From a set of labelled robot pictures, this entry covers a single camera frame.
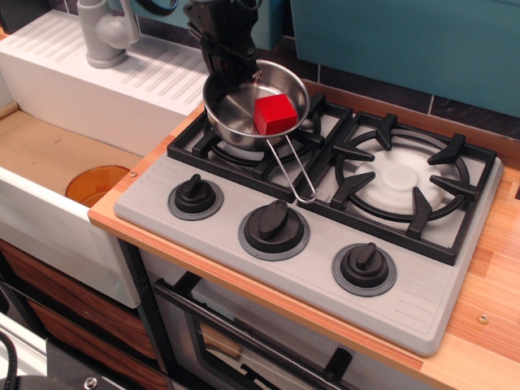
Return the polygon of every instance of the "screw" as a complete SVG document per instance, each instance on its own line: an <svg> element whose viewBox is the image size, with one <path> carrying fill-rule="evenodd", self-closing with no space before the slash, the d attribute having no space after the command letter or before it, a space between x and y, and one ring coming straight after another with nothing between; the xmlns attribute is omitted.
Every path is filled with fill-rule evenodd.
<svg viewBox="0 0 520 390"><path fill-rule="evenodd" d="M97 385L98 385L98 380L93 377L87 378L84 382L85 390L92 390L93 388L96 388Z"/></svg>
<svg viewBox="0 0 520 390"><path fill-rule="evenodd" d="M479 318L478 318L479 322L482 323L483 325L486 325L489 323L489 318L487 317L487 315L485 314L482 314Z"/></svg>

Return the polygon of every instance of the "stove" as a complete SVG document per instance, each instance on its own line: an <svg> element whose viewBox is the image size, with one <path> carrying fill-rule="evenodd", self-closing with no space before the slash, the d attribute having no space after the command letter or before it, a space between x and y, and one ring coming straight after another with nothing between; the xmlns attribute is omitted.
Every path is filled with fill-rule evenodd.
<svg viewBox="0 0 520 390"><path fill-rule="evenodd" d="M421 355L438 349L503 165L438 136L312 98L292 133L317 199L272 155L225 145L202 113L115 213ZM281 146L292 186L311 188Z"/></svg>

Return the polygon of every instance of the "wire handle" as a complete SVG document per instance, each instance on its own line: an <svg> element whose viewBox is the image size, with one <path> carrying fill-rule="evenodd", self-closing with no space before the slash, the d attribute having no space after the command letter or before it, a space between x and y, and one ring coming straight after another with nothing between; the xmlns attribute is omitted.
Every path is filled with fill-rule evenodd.
<svg viewBox="0 0 520 390"><path fill-rule="evenodd" d="M279 168L284 173L285 179L287 179L287 181L289 182L289 187L291 188L292 193L294 193L294 196L296 197L296 199L299 202L308 205L309 203L312 203L312 202L314 202L316 200L316 190L314 189L314 186L310 182L309 175L307 175L306 169L303 167L303 164L301 163L301 160L298 157L298 154L296 153L296 150L294 149L294 146L291 143L291 140L289 140L289 137L287 135L285 136L285 138L287 139L287 142L288 142L289 146L291 147L292 154L294 154L294 157L296 157L296 161L298 162L298 165L301 168L301 172L303 173L303 176L305 177L305 180L307 180L307 184L310 187L310 191L312 193L310 199L304 199L304 198L300 197L300 195L298 195L298 193L296 192L296 189L293 186L293 183L292 183L291 179L289 179L289 175L288 175L287 171L285 171L285 168L284 168L284 165L282 163L282 160L280 160L280 157L278 157L278 154L276 153L275 148L273 147L273 145L269 141L269 138L266 138L266 141L267 141L267 144L269 145L269 147L271 148L273 154L275 155L276 162L278 163Z"/></svg>

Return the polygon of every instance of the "red block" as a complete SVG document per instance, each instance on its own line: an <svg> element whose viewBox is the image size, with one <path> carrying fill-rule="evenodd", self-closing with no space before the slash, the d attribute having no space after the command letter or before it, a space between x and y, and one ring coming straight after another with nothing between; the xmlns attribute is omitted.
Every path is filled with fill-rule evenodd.
<svg viewBox="0 0 520 390"><path fill-rule="evenodd" d="M298 114L286 94L260 97L254 103L254 125L265 135L284 132L298 121Z"/></svg>

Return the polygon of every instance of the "faucet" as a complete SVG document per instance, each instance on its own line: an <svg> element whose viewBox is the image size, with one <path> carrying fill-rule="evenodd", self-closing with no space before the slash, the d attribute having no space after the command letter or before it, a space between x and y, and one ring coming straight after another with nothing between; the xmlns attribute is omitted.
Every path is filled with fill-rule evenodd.
<svg viewBox="0 0 520 390"><path fill-rule="evenodd" d="M114 67L126 57L125 49L139 41L139 28L130 0L119 0L124 16L113 16L107 0L79 0L78 14L87 61L97 68Z"/></svg>

